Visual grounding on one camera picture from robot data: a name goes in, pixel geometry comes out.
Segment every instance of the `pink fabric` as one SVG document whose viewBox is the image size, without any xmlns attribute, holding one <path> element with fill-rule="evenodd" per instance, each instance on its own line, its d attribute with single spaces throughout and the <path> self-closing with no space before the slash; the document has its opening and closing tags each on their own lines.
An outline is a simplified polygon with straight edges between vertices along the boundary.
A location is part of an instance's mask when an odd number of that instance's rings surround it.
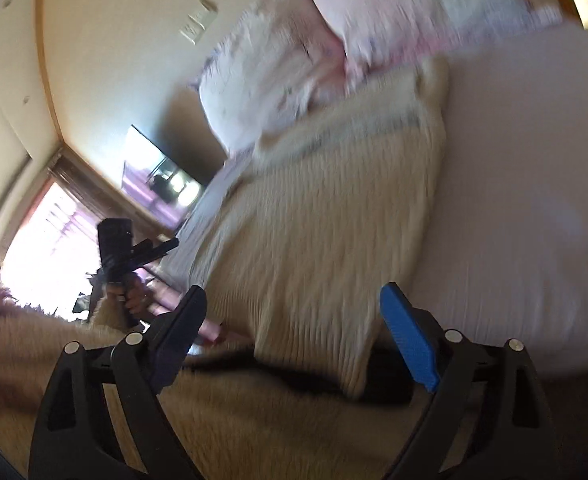
<svg viewBox="0 0 588 480">
<path fill-rule="evenodd" d="M 344 64 L 341 40 L 312 0 L 261 0 L 205 65 L 200 100 L 215 136 L 237 152 L 343 98 Z"/>
<path fill-rule="evenodd" d="M 314 0 L 343 38 L 352 85 L 373 70 L 560 20 L 525 0 Z"/>
</svg>

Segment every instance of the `electrical outlet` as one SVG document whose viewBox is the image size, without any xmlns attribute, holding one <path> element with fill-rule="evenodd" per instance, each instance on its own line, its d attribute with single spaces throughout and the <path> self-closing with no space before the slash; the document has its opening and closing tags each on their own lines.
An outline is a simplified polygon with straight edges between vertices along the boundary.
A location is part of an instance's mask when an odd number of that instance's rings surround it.
<svg viewBox="0 0 588 480">
<path fill-rule="evenodd" d="M 200 41 L 203 34 L 205 34 L 205 29 L 189 17 L 185 25 L 181 28 L 181 34 L 195 45 Z"/>
</svg>

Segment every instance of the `white bed sheet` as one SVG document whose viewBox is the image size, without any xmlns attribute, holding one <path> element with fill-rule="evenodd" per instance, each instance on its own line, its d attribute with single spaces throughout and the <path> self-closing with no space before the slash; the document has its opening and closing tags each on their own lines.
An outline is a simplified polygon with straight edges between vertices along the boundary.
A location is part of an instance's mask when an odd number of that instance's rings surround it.
<svg viewBox="0 0 588 480">
<path fill-rule="evenodd" d="M 573 23 L 452 57 L 448 147 L 412 303 L 588 369 L 588 35 Z"/>
</svg>

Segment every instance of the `beige wall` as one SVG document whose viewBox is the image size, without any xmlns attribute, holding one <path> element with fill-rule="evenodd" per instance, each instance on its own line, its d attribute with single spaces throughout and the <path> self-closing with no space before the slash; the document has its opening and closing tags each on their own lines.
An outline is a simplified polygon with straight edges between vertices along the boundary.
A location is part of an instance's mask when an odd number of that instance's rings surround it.
<svg viewBox="0 0 588 480">
<path fill-rule="evenodd" d="M 38 67 L 34 0 L 0 0 L 0 240 L 58 146 Z"/>
<path fill-rule="evenodd" d="M 253 0 L 213 0 L 219 15 L 194 47 L 179 34 L 198 0 L 44 0 L 45 57 L 69 145 L 120 185 L 130 124 L 199 180 L 224 160 L 186 84 Z"/>
</svg>

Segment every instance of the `brown fuzzy sweater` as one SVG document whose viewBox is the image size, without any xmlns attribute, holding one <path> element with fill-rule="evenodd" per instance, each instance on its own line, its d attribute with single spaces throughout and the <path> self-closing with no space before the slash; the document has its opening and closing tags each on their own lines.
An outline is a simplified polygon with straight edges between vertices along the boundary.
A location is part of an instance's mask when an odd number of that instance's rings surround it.
<svg viewBox="0 0 588 480">
<path fill-rule="evenodd" d="M 62 348 L 73 340 L 86 348 L 114 344 L 123 336 L 114 329 L 120 323 L 107 304 L 89 329 L 22 309 L 0 316 L 0 449 L 23 475 L 40 400 Z M 125 459 L 142 470 L 114 388 L 106 394 Z M 298 396 L 247 374 L 181 372 L 160 400 L 208 480 L 378 479 L 419 413 Z"/>
</svg>

